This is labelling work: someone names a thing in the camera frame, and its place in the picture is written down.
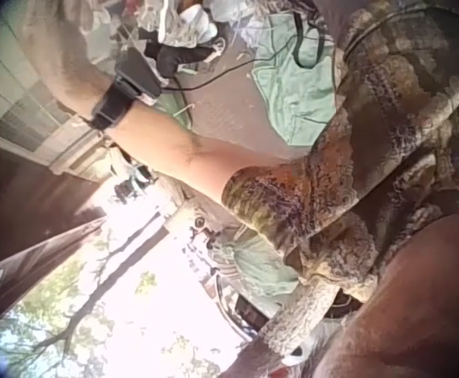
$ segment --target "forearm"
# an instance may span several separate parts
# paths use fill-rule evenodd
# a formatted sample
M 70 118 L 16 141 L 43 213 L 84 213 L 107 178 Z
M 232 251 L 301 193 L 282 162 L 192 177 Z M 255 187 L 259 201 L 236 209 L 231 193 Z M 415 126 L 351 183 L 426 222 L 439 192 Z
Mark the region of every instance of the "forearm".
M 66 105 L 90 118 L 112 79 L 96 71 L 87 77 L 91 80 L 81 86 L 79 94 L 69 96 L 78 101 L 67 100 Z M 137 161 L 185 182 L 216 202 L 226 182 L 239 169 L 283 162 L 230 142 L 196 135 L 170 115 L 138 101 L 107 134 Z

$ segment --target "black wristband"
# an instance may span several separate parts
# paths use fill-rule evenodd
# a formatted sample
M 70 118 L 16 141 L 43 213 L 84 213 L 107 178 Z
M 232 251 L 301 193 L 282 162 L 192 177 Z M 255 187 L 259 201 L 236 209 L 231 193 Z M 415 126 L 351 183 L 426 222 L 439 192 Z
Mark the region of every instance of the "black wristband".
M 136 94 L 115 80 L 102 99 L 92 110 L 93 119 L 89 126 L 100 132 L 116 126 L 128 113 L 136 99 Z

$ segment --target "tree branch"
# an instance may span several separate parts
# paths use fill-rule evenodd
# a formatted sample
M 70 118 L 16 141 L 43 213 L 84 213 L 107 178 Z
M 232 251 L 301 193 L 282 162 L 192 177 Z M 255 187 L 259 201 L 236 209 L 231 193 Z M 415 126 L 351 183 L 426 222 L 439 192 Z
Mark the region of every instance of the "tree branch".
M 68 322 L 66 328 L 59 334 L 54 335 L 48 339 L 45 339 L 38 343 L 33 351 L 37 351 L 42 348 L 47 348 L 59 341 L 64 341 L 65 345 L 63 348 L 63 358 L 65 358 L 71 347 L 72 338 L 75 334 L 75 331 L 79 325 L 79 323 L 84 319 L 87 315 L 89 315 L 96 303 L 103 297 L 103 295 L 110 290 L 113 285 L 138 261 L 140 261 L 146 254 L 148 254 L 160 241 L 162 241 L 168 235 L 168 231 L 166 228 L 161 227 L 151 238 L 145 241 L 142 246 L 139 246 L 132 254 L 128 256 L 120 265 L 116 268 L 113 272 L 109 274 L 105 281 L 103 281 L 96 289 L 91 293 L 87 301 L 73 314 Z M 139 234 L 135 233 L 132 236 L 135 239 L 139 236 Z
M 158 219 L 160 216 L 159 213 L 155 213 L 155 215 L 147 222 L 145 223 L 145 225 L 141 228 L 139 228 L 137 231 L 133 232 L 133 234 L 131 234 L 131 236 L 126 239 L 126 241 L 124 242 L 124 244 L 122 246 L 120 246 L 119 248 L 117 248 L 116 250 L 113 250 L 112 252 L 109 252 L 109 254 L 107 256 L 105 256 L 101 262 L 102 262 L 102 265 L 99 267 L 99 269 L 94 272 L 94 274 L 96 275 L 96 277 L 98 278 L 98 286 L 102 283 L 102 277 L 103 277 L 103 274 L 105 273 L 106 271 L 106 266 L 109 264 L 109 261 L 116 255 L 116 254 L 119 254 L 121 252 L 124 252 L 144 231 L 147 227 L 150 226 L 150 224 L 155 221 L 156 219 Z

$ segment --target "white cloth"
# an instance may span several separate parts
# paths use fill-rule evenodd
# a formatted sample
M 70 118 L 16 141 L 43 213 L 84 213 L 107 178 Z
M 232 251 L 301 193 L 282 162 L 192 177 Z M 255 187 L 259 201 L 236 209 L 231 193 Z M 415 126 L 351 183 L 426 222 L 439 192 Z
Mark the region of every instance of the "white cloth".
M 149 32 L 157 31 L 158 42 L 174 47 L 195 47 L 213 38 L 214 23 L 201 6 L 178 14 L 178 0 L 145 0 L 137 14 L 138 25 Z

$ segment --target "brown surface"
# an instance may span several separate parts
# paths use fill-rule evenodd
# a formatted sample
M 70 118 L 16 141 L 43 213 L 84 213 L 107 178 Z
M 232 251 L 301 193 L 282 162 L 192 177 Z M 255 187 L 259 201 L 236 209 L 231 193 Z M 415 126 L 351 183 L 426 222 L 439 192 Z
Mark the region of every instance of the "brown surface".
M 0 261 L 104 215 L 88 202 L 96 189 L 0 150 Z
M 243 52 L 246 55 L 237 60 Z M 195 76 L 182 74 L 180 84 L 182 87 L 199 85 L 249 59 L 246 44 L 238 37 L 215 64 L 213 72 Z M 282 158 L 304 154 L 308 149 L 290 148 L 270 126 L 265 103 L 250 76 L 252 67 L 253 64 L 248 64 L 206 87 L 185 92 L 187 103 L 194 103 L 193 130 Z

